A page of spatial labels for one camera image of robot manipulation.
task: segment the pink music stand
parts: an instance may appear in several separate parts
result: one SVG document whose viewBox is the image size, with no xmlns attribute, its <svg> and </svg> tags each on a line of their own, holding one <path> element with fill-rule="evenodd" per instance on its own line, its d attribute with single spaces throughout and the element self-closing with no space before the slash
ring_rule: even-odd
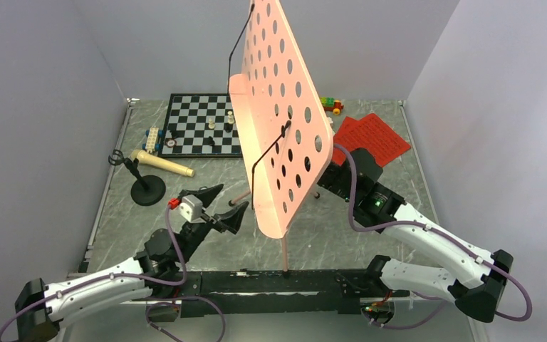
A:
<svg viewBox="0 0 547 342">
<path fill-rule="evenodd" d="M 229 79 L 259 229 L 280 239 L 332 158 L 333 132 L 278 0 L 254 0 L 242 72 Z M 253 164 L 291 126 L 259 162 Z"/>
</svg>

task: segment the red mat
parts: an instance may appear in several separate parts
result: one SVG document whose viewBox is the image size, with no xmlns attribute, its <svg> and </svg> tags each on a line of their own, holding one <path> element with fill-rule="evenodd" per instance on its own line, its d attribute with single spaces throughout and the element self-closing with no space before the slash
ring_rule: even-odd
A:
<svg viewBox="0 0 547 342">
<path fill-rule="evenodd" d="M 365 148 L 381 167 L 410 149 L 410 144 L 374 113 L 360 120 L 345 118 L 334 135 L 334 142 L 349 151 L 359 147 Z M 345 162 L 345 155 L 339 150 L 334 150 L 332 161 L 342 165 Z"/>
</svg>

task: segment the cable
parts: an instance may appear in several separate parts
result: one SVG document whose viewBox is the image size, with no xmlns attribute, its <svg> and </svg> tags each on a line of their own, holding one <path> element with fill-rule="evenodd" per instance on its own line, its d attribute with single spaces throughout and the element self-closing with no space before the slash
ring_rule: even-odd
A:
<svg viewBox="0 0 547 342">
<path fill-rule="evenodd" d="M 354 161 L 353 157 L 351 156 L 351 154 L 349 153 L 349 151 L 346 148 L 344 148 L 343 146 L 341 146 L 339 144 L 334 144 L 334 147 L 339 149 L 339 151 L 341 151 L 347 157 L 347 161 L 349 162 L 349 167 L 351 169 L 351 188 L 350 188 L 350 194 L 349 194 L 349 210 L 348 210 L 349 226 L 351 227 L 351 229 L 353 229 L 356 232 L 373 232 L 373 231 L 381 230 L 381 229 L 384 229 L 384 228 L 387 228 L 387 227 L 393 227 L 393 226 L 399 226 L 399 225 L 411 225 L 411 226 L 416 226 L 416 227 L 423 228 L 423 229 L 427 228 L 426 224 L 421 223 L 421 222 L 416 222 L 416 221 L 387 222 L 387 223 L 378 224 L 378 225 L 371 226 L 371 227 L 364 227 L 363 229 L 359 228 L 359 227 L 356 227 L 355 222 L 353 220 L 353 208 L 355 207 L 355 191 L 356 191 L 356 187 L 357 187 L 357 183 L 358 183 L 358 176 L 357 176 L 358 169 L 355 166 L 355 161 Z M 437 234 L 441 237 L 444 237 L 446 240 L 448 240 L 451 243 L 453 243 L 454 245 L 456 245 L 456 247 L 460 248 L 463 252 L 467 253 L 471 258 L 477 259 L 479 257 L 473 251 L 468 249 L 466 246 L 462 245 L 455 238 L 449 236 L 445 232 L 442 232 L 442 231 L 440 231 L 438 229 L 435 229 L 435 228 L 430 228 L 429 231 L 433 232 L 433 233 L 435 233 L 435 234 Z M 503 269 L 500 269 L 498 266 L 488 262 L 487 260 L 483 260 L 482 264 L 489 267 L 490 269 L 500 273 L 500 275 L 502 275 L 503 277 L 507 278 L 511 283 L 513 283 L 517 287 L 517 289 L 521 292 L 521 294 L 523 295 L 523 298 L 525 299 L 526 310 L 525 310 L 524 315 L 522 315 L 520 317 L 510 316 L 510 315 L 507 315 L 505 313 L 498 312 L 498 311 L 496 311 L 496 315 L 498 315 L 502 318 L 506 318 L 510 321 L 517 321 L 517 322 L 527 321 L 531 317 L 531 312 L 533 311 L 533 308 L 532 308 L 532 305 L 531 305 L 531 297 L 527 293 L 527 290 L 525 290 L 523 285 L 521 285 L 521 283 L 519 283 L 519 281 L 517 281 L 517 279 L 515 279 L 512 275 L 506 273 Z"/>
<path fill-rule="evenodd" d="M 240 38 L 242 38 L 242 34 L 244 33 L 244 30 L 246 30 L 246 26 L 249 24 L 249 21 L 251 20 L 251 16 L 253 15 L 254 10 L 254 3 L 251 5 L 251 11 L 249 12 L 249 17 L 246 19 L 246 23 L 244 26 L 242 26 L 242 31 L 240 32 L 240 36 L 238 36 L 238 40 L 236 41 L 236 44 L 234 44 L 234 48 L 229 53 L 229 59 L 227 60 L 227 95 L 229 95 L 229 76 L 231 75 L 231 57 L 234 55 L 234 51 L 236 50 L 236 47 L 238 46 L 238 43 L 240 42 Z"/>
<path fill-rule="evenodd" d="M 165 222 L 167 224 L 167 230 L 169 232 L 169 236 L 170 236 L 171 241 L 173 243 L 173 247 L 175 249 L 175 252 L 177 253 L 177 258 L 179 259 L 179 263 L 181 264 L 183 276 L 182 276 L 182 279 L 180 281 L 165 281 L 165 280 L 161 280 L 161 279 L 152 278 L 151 276 L 144 276 L 142 274 L 131 274 L 131 273 L 106 274 L 106 275 L 103 275 L 103 276 L 99 276 L 97 278 L 89 279 L 89 280 L 84 281 L 80 284 L 76 284 L 76 285 L 71 286 L 71 287 L 69 287 L 65 290 L 59 291 L 56 294 L 52 294 L 51 296 L 47 296 L 47 297 L 45 297 L 45 298 L 43 298 L 39 301 L 36 301 L 36 302 L 32 303 L 31 305 L 27 306 L 26 308 L 21 309 L 19 312 L 17 312 L 15 315 L 13 315 L 8 321 L 6 321 L 5 324 L 0 328 L 0 342 L 3 342 L 2 338 L 3 338 L 3 334 L 5 333 L 5 330 L 17 318 L 24 315 L 26 312 L 36 308 L 39 305 L 45 304 L 46 302 L 48 302 L 52 299 L 56 299 L 56 298 L 58 298 L 58 296 L 68 294 L 68 293 L 70 293 L 72 291 L 76 291 L 78 289 L 82 289 L 83 287 L 94 284 L 98 281 L 108 280 L 108 279 L 116 279 L 116 278 L 136 278 L 136 279 L 142 279 L 142 280 L 145 280 L 145 281 L 151 281 L 153 283 L 161 284 L 161 285 L 165 285 L 165 286 L 179 286 L 179 285 L 182 285 L 187 280 L 187 268 L 186 268 L 186 265 L 185 265 L 185 260 L 183 259 L 183 254 L 181 253 L 181 249 L 179 247 L 179 244 L 177 243 L 177 239 L 175 239 L 175 234 L 173 232 L 173 228 L 171 227 L 171 222 L 170 222 L 170 218 L 169 218 L 170 210 L 171 210 L 171 207 L 169 205 L 167 205 L 167 209 L 165 210 Z M 215 308 L 215 310 L 219 313 L 219 315 L 223 315 L 223 313 L 221 312 L 221 309 L 219 309 L 213 302 L 211 302 L 208 299 L 205 299 L 205 298 L 202 298 L 202 297 L 197 297 L 197 296 L 179 297 L 177 299 L 183 299 L 183 298 L 188 298 L 189 300 L 197 299 L 197 300 L 201 300 L 201 301 L 206 301 L 208 304 L 210 304 L 211 306 L 213 306 Z M 223 331 L 222 331 L 222 336 L 223 336 L 223 333 L 225 331 L 225 318 L 223 316 L 222 316 L 222 320 L 224 322 Z"/>
<path fill-rule="evenodd" d="M 414 292 L 414 291 L 412 291 L 412 293 L 419 296 L 420 298 L 423 298 L 423 299 L 426 299 L 426 300 L 429 300 L 429 301 L 441 301 L 441 300 L 443 300 L 442 298 L 429 297 L 429 296 L 425 296 L 424 294 L 419 294 L 418 292 Z"/>
<path fill-rule="evenodd" d="M 343 275 L 340 274 L 340 273 L 337 273 L 336 275 L 342 277 L 343 279 L 345 279 L 345 281 L 347 282 L 347 284 L 351 285 L 351 287 L 353 287 L 354 289 L 357 289 L 357 290 L 360 290 L 360 291 L 368 291 L 368 289 L 366 289 L 366 288 L 364 288 L 364 287 L 356 286 L 356 285 L 355 285 L 354 283 L 352 283 L 349 279 L 347 279 L 346 276 L 343 276 Z"/>
<path fill-rule="evenodd" d="M 374 324 L 375 326 L 378 326 L 380 328 L 389 329 L 389 330 L 408 330 L 408 329 L 418 328 L 422 324 L 425 324 L 428 321 L 430 321 L 431 319 L 433 319 L 433 317 L 435 317 L 435 315 L 437 315 L 446 306 L 446 304 L 447 304 L 447 302 L 443 301 L 437 308 L 435 308 L 435 310 L 433 310 L 433 312 L 429 313 L 429 315 L 427 317 L 425 317 L 422 321 L 420 321 L 418 323 L 410 324 L 408 326 L 388 326 L 387 324 L 381 324 L 381 323 L 378 323 L 377 321 L 375 321 L 373 319 L 369 319 L 366 316 L 364 311 L 362 311 L 362 315 L 364 315 L 364 317 L 366 319 L 368 319 L 368 321 L 371 324 Z"/>
<path fill-rule="evenodd" d="M 263 152 L 263 154 L 261 155 L 261 157 L 259 157 L 256 162 L 253 164 L 253 167 L 251 168 L 251 190 L 253 192 L 252 196 L 251 196 L 251 209 L 254 209 L 254 172 L 255 172 L 255 169 L 256 169 L 256 166 L 257 164 L 267 155 L 267 153 L 269 152 L 269 150 L 271 150 L 271 148 L 273 146 L 275 146 L 278 141 L 281 139 L 281 138 L 285 138 L 286 137 L 286 130 L 288 130 L 288 128 L 291 126 L 291 121 L 290 120 L 287 120 L 286 121 L 286 124 L 284 124 L 284 126 L 282 126 L 281 130 L 282 132 L 280 133 L 280 135 L 278 135 L 278 137 L 273 141 L 273 143 L 271 143 L 271 145 L 269 145 L 269 147 L 267 148 L 267 150 L 265 150 L 265 152 Z"/>
<path fill-rule="evenodd" d="M 210 301 L 209 299 L 206 299 L 206 298 L 203 298 L 203 297 L 198 297 L 198 296 L 183 296 L 183 297 L 175 297 L 175 298 L 171 298 L 171 299 L 164 299 L 166 301 L 203 301 L 207 304 L 209 304 L 210 306 L 213 307 L 213 309 L 215 309 L 215 311 L 217 311 L 217 313 L 219 314 L 219 317 L 221 317 L 221 323 L 222 323 L 222 329 L 221 329 L 221 333 L 219 334 L 219 337 L 218 339 L 216 340 L 216 342 L 221 342 L 221 340 L 223 340 L 223 335 L 225 334 L 225 326 L 226 326 L 226 322 L 225 322 L 225 315 L 223 314 L 223 312 L 221 311 L 221 309 L 215 304 L 213 303 L 212 301 Z M 150 311 L 155 308 L 156 306 L 171 306 L 171 307 L 177 307 L 177 304 L 174 304 L 174 303 L 169 303 L 169 302 L 166 302 L 166 301 L 161 301 L 159 303 L 155 303 L 153 305 L 150 305 L 146 310 L 145 310 L 145 320 L 146 322 L 151 326 L 153 327 L 154 329 L 160 331 L 161 333 L 165 334 L 166 336 L 172 338 L 173 340 L 175 340 L 176 342 L 183 342 L 182 340 L 178 339 L 177 337 L 175 337 L 172 333 L 170 333 L 169 331 L 167 331 L 166 329 L 163 329 L 161 327 L 159 327 L 156 323 L 152 322 L 150 320 Z"/>
</svg>

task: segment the white arm casing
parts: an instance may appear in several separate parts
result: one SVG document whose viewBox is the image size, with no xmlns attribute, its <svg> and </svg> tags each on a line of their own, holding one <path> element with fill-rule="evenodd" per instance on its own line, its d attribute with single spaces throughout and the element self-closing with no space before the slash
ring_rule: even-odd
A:
<svg viewBox="0 0 547 342">
<path fill-rule="evenodd" d="M 441 228 L 438 224 L 426 218 L 411 204 L 404 204 L 400 206 L 394 216 L 397 221 L 418 221 L 427 224 L 429 227 L 434 227 L 435 229 L 453 237 L 458 242 L 472 250 L 475 254 L 479 255 L 481 257 L 479 261 L 487 260 L 491 264 L 494 263 L 494 260 L 491 258 L 490 251 L 473 246 L 459 237 L 456 237 L 452 233 Z M 420 227 L 406 224 L 386 228 L 382 233 L 409 244 L 417 251 L 435 260 L 452 276 L 456 277 L 462 285 L 469 289 L 482 285 L 483 281 L 481 281 L 481 276 L 489 275 L 489 267 L 478 263 L 476 260 L 473 260 L 473 258 L 463 252 L 459 247 L 456 247 L 456 245 L 452 242 L 446 240 L 438 234 L 435 234 L 434 232 L 429 231 L 428 229 L 425 230 Z"/>
<path fill-rule="evenodd" d="M 448 292 L 447 287 L 452 285 L 456 278 L 446 269 L 406 264 L 391 259 L 382 268 L 380 280 L 392 290 L 409 290 L 454 303 L 454 297 Z"/>
<path fill-rule="evenodd" d="M 87 280 L 98 278 L 108 274 L 141 274 L 143 270 L 137 260 L 126 259 L 116 266 L 95 272 L 88 276 L 61 283 L 52 283 L 45 290 L 45 297 L 57 294 Z M 89 316 L 99 310 L 105 309 L 124 301 L 145 298 L 152 294 L 152 289 L 144 285 L 142 279 L 117 277 L 97 281 L 82 289 L 72 291 L 46 302 L 46 307 L 51 308 L 49 318 L 56 322 L 60 321 L 60 327 L 69 326 L 78 319 Z"/>
</svg>

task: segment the gray countertop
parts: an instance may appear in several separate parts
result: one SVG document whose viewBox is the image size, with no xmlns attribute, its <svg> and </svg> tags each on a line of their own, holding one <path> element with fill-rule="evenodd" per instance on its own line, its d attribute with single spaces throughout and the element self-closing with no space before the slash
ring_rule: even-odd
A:
<svg viewBox="0 0 547 342">
<path fill-rule="evenodd" d="M 361 118 L 369 113 L 379 115 L 408 143 L 407 123 L 396 100 L 343 100 L 345 109 L 334 120 L 337 130 L 345 116 Z M 134 105 L 121 146 L 129 155 L 141 148 L 145 131 L 151 126 L 162 127 L 168 101 L 140 100 Z M 89 271 L 98 271 L 121 262 L 143 249 L 150 233 L 165 226 L 165 205 L 180 190 L 197 190 L 224 183 L 224 189 L 209 207 L 211 214 L 229 210 L 227 202 L 248 189 L 242 159 L 180 159 L 179 164 L 196 171 L 194 177 L 180 175 L 140 165 L 142 175 L 158 175 L 167 185 L 165 197 L 151 207 L 140 207 L 130 197 L 135 178 L 124 166 L 116 168 L 93 244 Z M 405 197 L 421 213 L 434 220 L 422 172 L 414 150 L 384 167 L 379 182 Z M 348 206 L 345 201 L 319 189 L 320 199 L 309 197 L 288 233 L 288 254 L 291 269 L 337 269 L 366 267 L 376 254 L 388 255 L 413 264 L 436 266 L 411 247 L 376 233 L 357 233 L 347 223 Z M 182 226 L 183 218 L 171 213 L 174 229 Z M 187 266 L 193 271 L 280 269 L 282 265 L 280 241 L 265 237 L 256 226 L 250 208 L 244 215 L 240 232 L 220 234 L 211 232 L 200 245 Z"/>
</svg>

